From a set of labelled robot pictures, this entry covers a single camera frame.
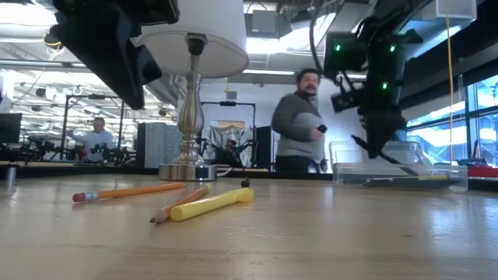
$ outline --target man in light blue shirt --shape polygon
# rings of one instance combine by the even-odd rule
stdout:
[[[108,149],[113,149],[112,134],[106,131],[103,127],[106,122],[102,117],[93,119],[93,131],[88,131],[84,136],[74,135],[73,131],[68,131],[68,136],[75,139],[77,142],[85,144],[86,160],[89,161],[102,161],[102,154],[96,152],[92,154],[90,149],[95,148],[95,145],[106,144]]]

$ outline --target gray sweater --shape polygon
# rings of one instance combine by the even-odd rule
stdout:
[[[325,156],[324,137],[311,140],[311,130],[324,124],[313,100],[298,93],[284,96],[275,109],[272,128],[280,134],[277,156],[306,156],[320,163]]]

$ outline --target silver lamp base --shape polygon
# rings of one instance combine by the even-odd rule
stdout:
[[[216,180],[216,166],[170,163],[159,166],[159,179],[206,182]]]

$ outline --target yellow highlighter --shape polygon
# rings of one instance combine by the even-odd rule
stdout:
[[[181,222],[217,208],[222,208],[237,202],[249,202],[253,201],[253,199],[254,189],[251,187],[227,191],[226,193],[218,194],[211,198],[175,206],[171,209],[171,219],[175,222]]]

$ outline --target pencil eraser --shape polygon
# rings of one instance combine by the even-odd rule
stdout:
[[[84,193],[81,193],[81,194],[75,194],[72,196],[72,200],[74,202],[84,202],[85,201],[85,194]]]

